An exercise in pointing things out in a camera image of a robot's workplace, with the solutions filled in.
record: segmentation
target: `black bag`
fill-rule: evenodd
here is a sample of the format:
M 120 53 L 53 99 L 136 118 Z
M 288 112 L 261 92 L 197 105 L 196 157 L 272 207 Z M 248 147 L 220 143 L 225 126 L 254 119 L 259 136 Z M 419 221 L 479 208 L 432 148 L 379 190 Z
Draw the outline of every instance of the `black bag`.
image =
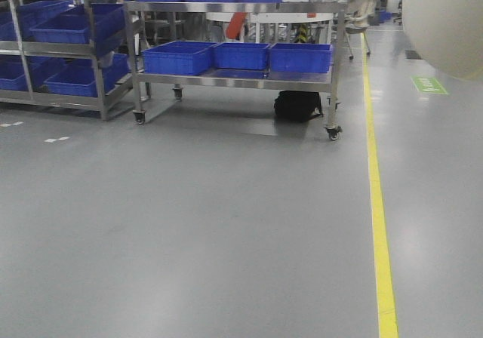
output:
M 314 91 L 281 91 L 275 99 L 275 114 L 289 121 L 309 121 L 322 114 L 320 94 Z

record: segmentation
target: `yellow tape line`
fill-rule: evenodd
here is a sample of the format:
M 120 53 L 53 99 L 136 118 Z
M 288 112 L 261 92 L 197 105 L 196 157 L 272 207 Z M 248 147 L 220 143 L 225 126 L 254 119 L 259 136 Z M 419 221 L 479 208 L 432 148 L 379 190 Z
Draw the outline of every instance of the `yellow tape line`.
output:
M 384 214 L 383 190 L 380 185 L 379 161 L 374 130 L 371 83 L 369 82 L 368 59 L 361 34 L 364 69 L 364 101 L 368 130 L 369 180 L 371 183 L 372 229 L 374 234 L 374 261 L 376 269 L 377 315 L 379 338 L 398 338 L 398 322 L 392 289 L 391 261 L 387 244 L 386 218 Z

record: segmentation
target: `green sticker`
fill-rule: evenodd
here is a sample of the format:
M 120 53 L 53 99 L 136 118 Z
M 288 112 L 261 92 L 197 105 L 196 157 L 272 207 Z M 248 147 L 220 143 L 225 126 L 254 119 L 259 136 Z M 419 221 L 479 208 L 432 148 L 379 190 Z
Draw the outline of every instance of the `green sticker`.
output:
M 423 76 L 411 76 L 414 85 L 421 93 L 448 95 L 446 89 L 436 78 L 424 78 Z

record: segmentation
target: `chair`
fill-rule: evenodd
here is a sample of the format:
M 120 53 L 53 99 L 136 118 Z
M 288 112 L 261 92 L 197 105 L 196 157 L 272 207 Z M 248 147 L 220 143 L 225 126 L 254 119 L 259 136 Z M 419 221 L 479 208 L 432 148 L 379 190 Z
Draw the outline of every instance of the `chair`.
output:
M 364 41 L 368 48 L 367 55 L 371 55 L 371 48 L 369 47 L 368 37 L 365 30 L 369 27 L 369 16 L 375 15 L 377 0 L 351 0 L 347 5 L 347 13 L 345 23 L 345 36 L 347 44 L 349 44 L 350 56 L 349 59 L 354 59 L 352 46 L 350 44 L 349 35 L 364 34 Z

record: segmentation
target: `metal shelving rack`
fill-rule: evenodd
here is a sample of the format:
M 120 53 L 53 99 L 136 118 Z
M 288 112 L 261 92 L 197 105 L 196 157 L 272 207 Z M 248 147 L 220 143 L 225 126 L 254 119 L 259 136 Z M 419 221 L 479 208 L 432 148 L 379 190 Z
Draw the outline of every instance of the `metal shelving rack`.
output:
M 147 11 L 164 12 L 248 12 L 248 13 L 333 13 L 338 20 L 344 20 L 346 13 L 345 1 L 318 2 L 318 3 L 281 3 L 281 4 L 250 4 L 250 3 L 201 3 L 201 2 L 125 2 L 126 30 L 128 33 L 128 47 L 132 68 L 133 89 L 136 97 L 134 115 L 138 124 L 144 124 L 146 110 L 143 108 L 144 100 L 141 97 L 140 83 L 146 83 L 150 97 L 150 83 L 174 84 L 174 95 L 182 98 L 181 85 L 203 85 L 211 87 L 252 88 L 318 91 L 329 93 L 328 120 L 325 125 L 331 140 L 336 140 L 342 128 L 336 122 L 338 105 L 337 86 L 341 62 L 341 42 L 343 41 L 343 27 L 337 28 L 337 44 L 334 53 L 334 65 L 327 74 L 295 73 L 295 72 L 269 72 L 263 79 L 227 78 L 220 76 L 219 71 L 209 70 L 202 75 L 159 75 L 143 72 L 137 65 L 137 55 L 134 35 L 139 31 L 134 24 L 133 13 L 139 14 Z
M 95 22 L 91 7 L 93 0 L 82 0 L 85 5 L 86 14 L 90 20 L 91 37 L 89 44 L 60 44 L 22 40 L 17 15 L 17 6 L 22 0 L 7 1 L 10 5 L 17 40 L 0 41 L 0 54 L 20 55 L 26 75 L 28 91 L 0 90 L 0 102 L 94 110 L 100 112 L 100 117 L 103 120 L 107 120 L 108 118 L 112 117 L 112 115 L 109 114 L 109 111 L 111 111 L 113 106 L 116 105 L 126 95 L 126 93 L 132 89 L 132 79 L 130 76 L 124 78 L 122 79 L 122 82 L 109 93 L 106 94 L 104 91 L 103 73 L 99 64 L 99 57 L 96 53 L 96 49 L 99 48 L 99 45 L 96 45 L 94 42 Z M 125 30 L 121 30 L 104 42 L 116 43 L 120 39 L 124 40 L 125 37 Z M 98 97 L 77 97 L 72 95 L 51 94 L 45 89 L 43 91 L 34 91 L 26 59 L 26 57 L 29 56 L 91 59 L 97 83 Z

